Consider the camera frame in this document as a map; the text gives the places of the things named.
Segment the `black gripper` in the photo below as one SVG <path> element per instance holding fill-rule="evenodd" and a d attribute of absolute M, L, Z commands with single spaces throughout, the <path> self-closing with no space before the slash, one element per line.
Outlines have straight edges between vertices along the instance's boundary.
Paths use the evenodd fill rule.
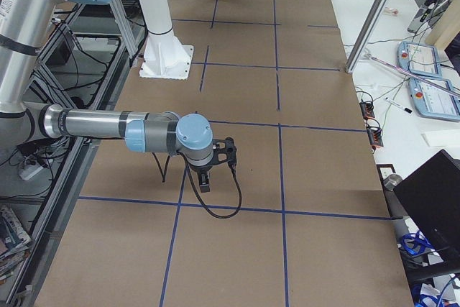
<path fill-rule="evenodd" d="M 209 171 L 211 170 L 211 165 L 204 165 L 204 166 L 195 166 L 191 165 L 190 168 L 197 174 L 199 188 L 201 192 L 207 193 L 210 191 L 210 184 L 209 184 Z"/>

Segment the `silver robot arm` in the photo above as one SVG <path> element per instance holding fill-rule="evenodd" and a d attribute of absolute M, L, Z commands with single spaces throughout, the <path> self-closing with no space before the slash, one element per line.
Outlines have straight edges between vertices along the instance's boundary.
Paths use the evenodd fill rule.
<path fill-rule="evenodd" d="M 183 156 L 188 172 L 196 173 L 201 190 L 208 191 L 208 172 L 217 152 L 204 116 L 94 111 L 23 101 L 55 7 L 66 1 L 112 0 L 1 0 L 1 146 L 42 138 L 119 138 L 134 152 Z"/>

